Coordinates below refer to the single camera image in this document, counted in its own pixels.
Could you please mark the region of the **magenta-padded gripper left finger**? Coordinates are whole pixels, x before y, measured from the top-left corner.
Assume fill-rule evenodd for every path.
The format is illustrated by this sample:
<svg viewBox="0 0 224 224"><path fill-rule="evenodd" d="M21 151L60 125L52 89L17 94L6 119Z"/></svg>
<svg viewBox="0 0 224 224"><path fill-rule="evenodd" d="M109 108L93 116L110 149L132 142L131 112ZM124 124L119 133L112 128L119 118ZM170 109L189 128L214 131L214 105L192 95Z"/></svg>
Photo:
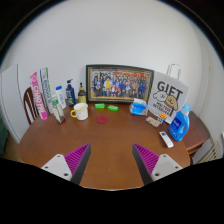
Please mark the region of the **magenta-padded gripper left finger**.
<svg viewBox="0 0 224 224"><path fill-rule="evenodd" d="M79 185L90 155L91 145L85 144L66 155L56 154L42 169Z"/></svg>

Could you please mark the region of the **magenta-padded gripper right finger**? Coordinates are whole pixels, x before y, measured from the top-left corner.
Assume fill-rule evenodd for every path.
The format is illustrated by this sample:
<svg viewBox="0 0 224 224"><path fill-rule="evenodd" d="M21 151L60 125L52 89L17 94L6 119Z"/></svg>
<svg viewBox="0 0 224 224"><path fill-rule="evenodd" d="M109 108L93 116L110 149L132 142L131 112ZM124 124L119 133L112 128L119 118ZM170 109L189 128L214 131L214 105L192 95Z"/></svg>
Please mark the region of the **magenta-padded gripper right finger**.
<svg viewBox="0 0 224 224"><path fill-rule="evenodd" d="M169 155L158 155L139 144L133 145L132 153L145 185L182 169Z"/></svg>

